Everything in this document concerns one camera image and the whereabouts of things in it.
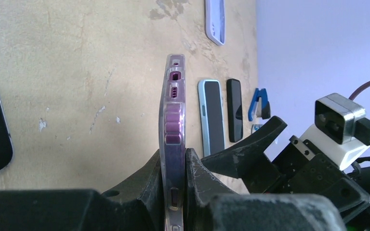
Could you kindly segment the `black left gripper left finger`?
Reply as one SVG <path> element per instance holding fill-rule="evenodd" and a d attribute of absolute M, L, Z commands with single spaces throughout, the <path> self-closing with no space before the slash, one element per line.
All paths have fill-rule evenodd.
<path fill-rule="evenodd" d="M 0 231 L 161 231 L 159 153 L 127 179 L 93 189 L 0 191 Z"/>

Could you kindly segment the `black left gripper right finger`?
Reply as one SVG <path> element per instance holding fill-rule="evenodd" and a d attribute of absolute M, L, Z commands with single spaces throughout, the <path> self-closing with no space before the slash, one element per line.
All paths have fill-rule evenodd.
<path fill-rule="evenodd" d="M 316 194 L 237 194 L 195 150 L 186 157 L 186 231 L 344 231 L 338 209 Z"/>

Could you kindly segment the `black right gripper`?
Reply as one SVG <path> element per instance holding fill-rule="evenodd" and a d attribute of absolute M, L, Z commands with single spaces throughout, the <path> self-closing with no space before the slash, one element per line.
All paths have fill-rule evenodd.
<path fill-rule="evenodd" d="M 292 136 L 285 149 L 270 161 L 263 153 L 286 127 L 280 117 L 273 116 L 235 145 L 202 158 L 202 164 L 211 172 L 232 178 L 246 174 L 250 193 L 322 195 L 337 207 L 345 223 L 370 206 L 370 194 L 309 140 Z"/>

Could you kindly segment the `lilac phone case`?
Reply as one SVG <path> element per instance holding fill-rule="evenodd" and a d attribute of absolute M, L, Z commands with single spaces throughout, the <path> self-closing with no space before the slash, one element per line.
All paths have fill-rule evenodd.
<path fill-rule="evenodd" d="M 224 0 L 205 0 L 205 33 L 217 46 L 225 44 Z"/>

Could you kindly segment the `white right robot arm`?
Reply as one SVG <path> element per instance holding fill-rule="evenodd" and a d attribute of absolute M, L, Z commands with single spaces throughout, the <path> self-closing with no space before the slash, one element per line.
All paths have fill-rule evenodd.
<path fill-rule="evenodd" d="M 352 230 L 370 230 L 370 167 L 344 173 L 334 158 L 338 144 L 311 126 L 274 159 L 264 150 L 285 129 L 272 117 L 239 143 L 202 159 L 211 172 L 242 179 L 250 193 L 309 193 L 328 198 Z"/>

